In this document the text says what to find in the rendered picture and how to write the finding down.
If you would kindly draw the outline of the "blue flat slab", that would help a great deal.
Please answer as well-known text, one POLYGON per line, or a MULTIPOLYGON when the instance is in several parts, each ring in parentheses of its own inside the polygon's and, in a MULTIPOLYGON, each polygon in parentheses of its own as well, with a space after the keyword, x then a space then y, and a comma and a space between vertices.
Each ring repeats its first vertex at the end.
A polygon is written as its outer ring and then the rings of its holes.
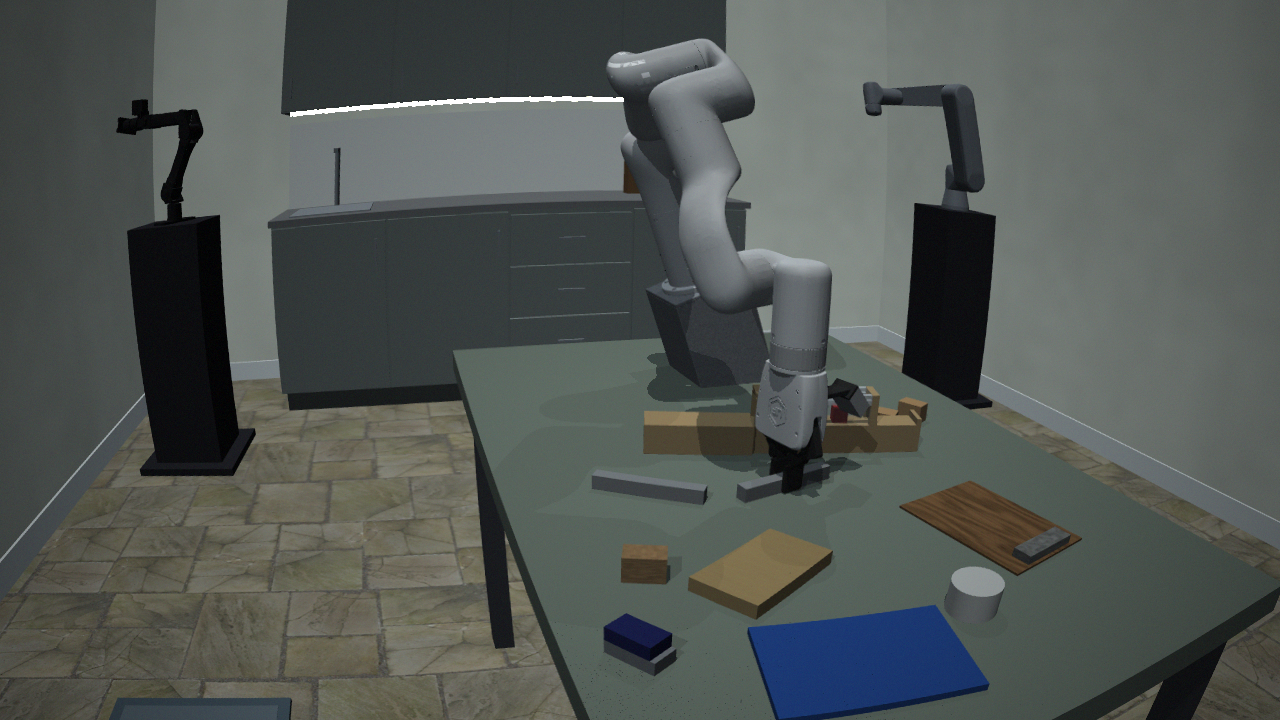
POLYGON ((748 626, 776 720, 824 720, 988 691, 936 605, 748 626))

